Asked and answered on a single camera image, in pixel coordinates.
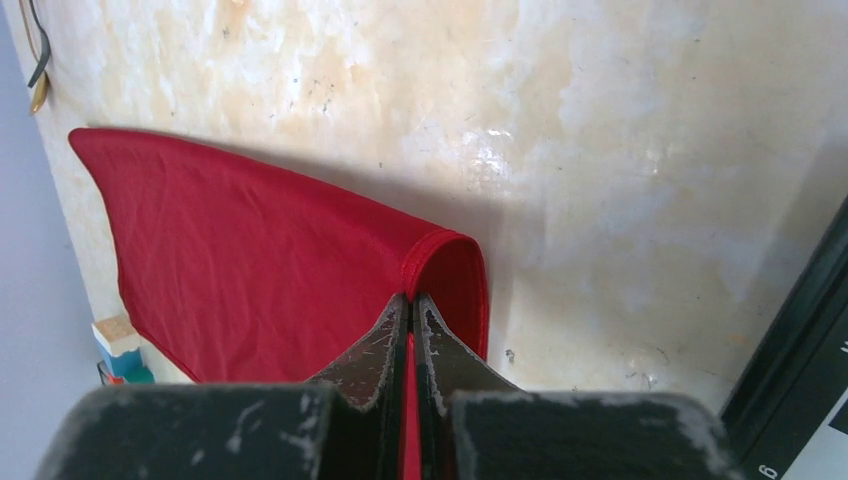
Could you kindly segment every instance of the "printed number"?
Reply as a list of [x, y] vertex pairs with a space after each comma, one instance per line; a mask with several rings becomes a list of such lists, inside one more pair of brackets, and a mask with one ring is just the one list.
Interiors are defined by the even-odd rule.
[[771, 478], [772, 480], [777, 478], [777, 472], [774, 471], [773, 468], [769, 468], [765, 465], [760, 465], [759, 470], [760, 470], [760, 473], [762, 473], [763, 475], [765, 475], [768, 478]]

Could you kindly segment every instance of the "cloth fold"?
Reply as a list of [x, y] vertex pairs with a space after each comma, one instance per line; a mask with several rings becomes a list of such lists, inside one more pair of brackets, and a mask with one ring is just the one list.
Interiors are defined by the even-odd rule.
[[133, 326], [197, 382], [301, 381], [430, 293], [485, 358], [488, 292], [470, 237], [324, 182], [185, 140], [77, 129], [106, 205]]

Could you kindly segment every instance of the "blue object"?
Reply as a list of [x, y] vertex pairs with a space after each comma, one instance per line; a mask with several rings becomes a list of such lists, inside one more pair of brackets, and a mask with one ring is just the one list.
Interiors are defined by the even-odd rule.
[[156, 383], [153, 380], [153, 374], [147, 367], [141, 367], [138, 370], [134, 370], [124, 377], [124, 381], [126, 383]]
[[117, 357], [110, 355], [109, 351], [103, 348], [103, 345], [100, 345], [100, 342], [97, 343], [97, 348], [100, 349], [100, 356], [103, 357], [103, 361], [106, 362], [106, 368], [109, 369], [109, 373], [113, 377], [126, 376], [128, 373], [132, 373], [144, 366], [144, 363], [141, 361], [141, 350], [138, 348]]

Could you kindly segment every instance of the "white wall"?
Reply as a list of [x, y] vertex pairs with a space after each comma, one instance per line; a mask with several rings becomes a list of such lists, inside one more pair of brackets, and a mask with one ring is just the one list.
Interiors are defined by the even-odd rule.
[[99, 384], [91, 309], [6, 21], [0, 21], [0, 478], [32, 477]]

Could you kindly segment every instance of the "red fabric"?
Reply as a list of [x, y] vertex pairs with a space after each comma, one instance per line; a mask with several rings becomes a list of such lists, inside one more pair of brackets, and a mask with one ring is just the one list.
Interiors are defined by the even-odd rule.
[[193, 380], [304, 380], [397, 292], [429, 292], [485, 358], [488, 293], [473, 239], [176, 138], [77, 129], [69, 140], [103, 195], [133, 325]]
[[421, 438], [418, 419], [418, 394], [415, 381], [415, 337], [412, 333], [406, 336], [406, 386], [403, 390], [401, 452], [399, 471], [406, 480], [421, 478]]

